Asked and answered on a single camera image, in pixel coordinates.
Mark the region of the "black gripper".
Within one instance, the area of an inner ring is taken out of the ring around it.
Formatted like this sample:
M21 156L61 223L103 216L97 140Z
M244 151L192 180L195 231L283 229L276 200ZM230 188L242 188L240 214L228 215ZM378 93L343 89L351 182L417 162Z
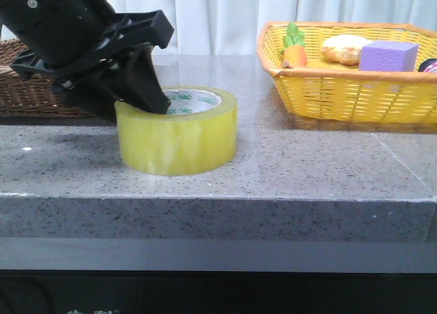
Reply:
M167 112L152 61L153 48L173 35L162 11L117 13L107 0L1 0L1 24L26 45L12 69L24 79L51 77L65 104L110 122L117 99Z

